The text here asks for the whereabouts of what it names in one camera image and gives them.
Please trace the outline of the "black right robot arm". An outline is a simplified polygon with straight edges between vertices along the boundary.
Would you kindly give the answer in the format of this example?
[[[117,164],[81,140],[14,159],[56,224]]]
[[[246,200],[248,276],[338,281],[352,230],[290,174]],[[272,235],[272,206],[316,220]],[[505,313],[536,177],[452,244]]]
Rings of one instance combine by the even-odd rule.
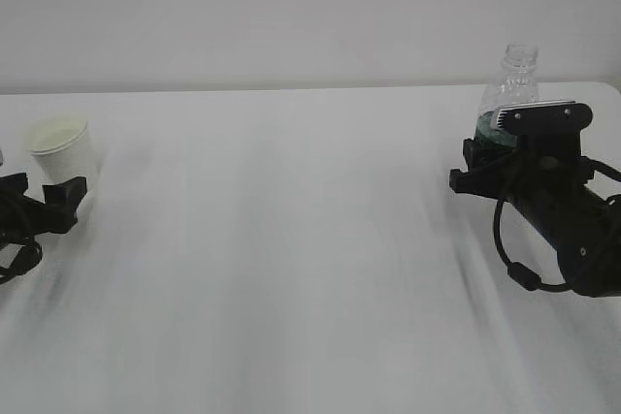
[[[618,171],[584,156],[576,133],[521,136],[514,148],[463,142],[467,170],[453,169],[457,194],[495,201],[492,236],[507,275],[528,291],[572,291],[590,298],[620,294],[620,198],[601,198],[587,183],[595,173],[619,179]],[[501,236],[505,205],[517,212],[554,249],[562,282],[546,283],[509,258]]]

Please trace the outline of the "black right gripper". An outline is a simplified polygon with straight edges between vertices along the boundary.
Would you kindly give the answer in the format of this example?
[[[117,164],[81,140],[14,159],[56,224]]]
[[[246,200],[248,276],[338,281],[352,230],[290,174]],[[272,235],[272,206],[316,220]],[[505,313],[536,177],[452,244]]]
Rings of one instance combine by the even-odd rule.
[[[586,187],[594,170],[582,157],[580,133],[522,136],[515,147],[477,139],[463,141],[467,169],[449,173],[457,194],[532,203],[536,197],[591,206],[597,195]]]

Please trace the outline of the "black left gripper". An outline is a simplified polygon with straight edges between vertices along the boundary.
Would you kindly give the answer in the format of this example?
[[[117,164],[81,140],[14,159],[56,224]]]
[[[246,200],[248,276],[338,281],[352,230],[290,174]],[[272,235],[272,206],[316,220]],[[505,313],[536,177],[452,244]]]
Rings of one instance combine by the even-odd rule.
[[[77,223],[77,210],[87,194],[85,176],[44,185],[44,203],[25,196],[26,173],[0,177],[1,248],[10,244],[41,248],[37,236],[43,233],[66,234]]]

